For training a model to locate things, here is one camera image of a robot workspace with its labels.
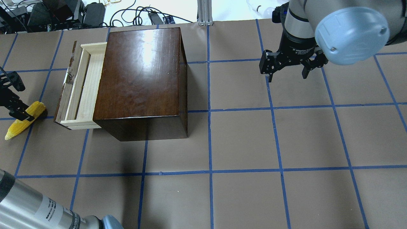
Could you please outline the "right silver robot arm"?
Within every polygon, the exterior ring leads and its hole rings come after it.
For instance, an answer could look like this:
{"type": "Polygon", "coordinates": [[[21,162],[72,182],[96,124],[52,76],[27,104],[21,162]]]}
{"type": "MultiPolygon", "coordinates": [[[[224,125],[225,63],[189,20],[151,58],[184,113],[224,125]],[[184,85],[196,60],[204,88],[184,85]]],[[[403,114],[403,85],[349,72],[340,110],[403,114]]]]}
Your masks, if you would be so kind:
{"type": "Polygon", "coordinates": [[[386,45],[406,42],[405,0],[289,0],[272,12],[282,25],[276,52],[264,50],[261,74],[302,65],[304,79],[329,62],[352,65],[386,45]]]}

